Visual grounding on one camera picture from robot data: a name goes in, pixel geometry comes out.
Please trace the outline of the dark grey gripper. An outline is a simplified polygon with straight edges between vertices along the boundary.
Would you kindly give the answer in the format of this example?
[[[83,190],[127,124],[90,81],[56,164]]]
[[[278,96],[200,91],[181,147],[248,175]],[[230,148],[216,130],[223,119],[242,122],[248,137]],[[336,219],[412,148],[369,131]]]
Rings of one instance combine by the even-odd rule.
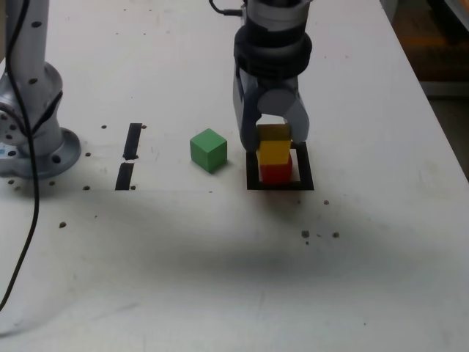
[[[262,114],[282,117],[289,124],[294,142],[305,142],[309,116],[299,92],[298,77],[274,81],[254,77],[240,67],[234,69],[233,104],[240,140],[246,151],[256,151],[256,123]]]

